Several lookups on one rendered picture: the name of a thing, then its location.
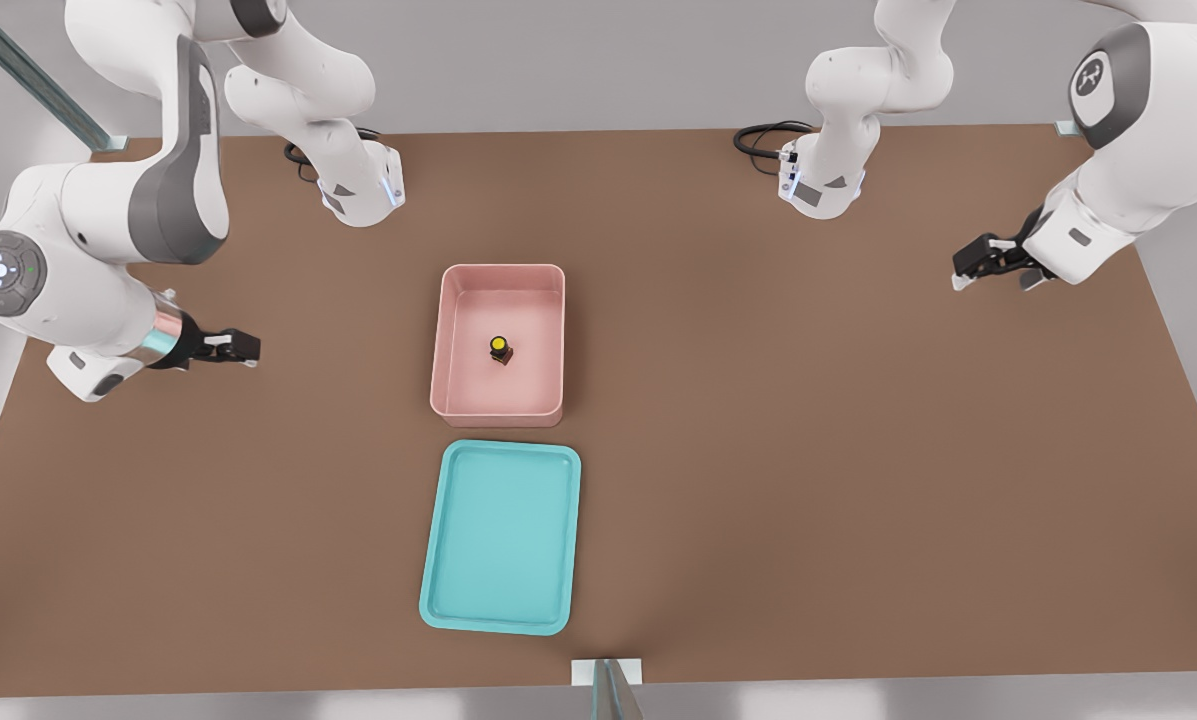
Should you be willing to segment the pale blue-green tray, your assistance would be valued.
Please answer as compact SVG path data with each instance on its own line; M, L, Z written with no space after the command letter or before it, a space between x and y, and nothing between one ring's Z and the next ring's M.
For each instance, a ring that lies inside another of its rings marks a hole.
M461 631L567 626L583 462L563 445L458 439L440 462L419 612Z

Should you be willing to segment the pink plastic box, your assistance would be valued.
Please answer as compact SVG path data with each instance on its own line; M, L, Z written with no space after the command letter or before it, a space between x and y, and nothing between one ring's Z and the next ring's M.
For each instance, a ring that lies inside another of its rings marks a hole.
M456 428L543 428L563 417L566 279L552 264L458 264L440 279L430 405ZM510 364L490 340L514 347Z

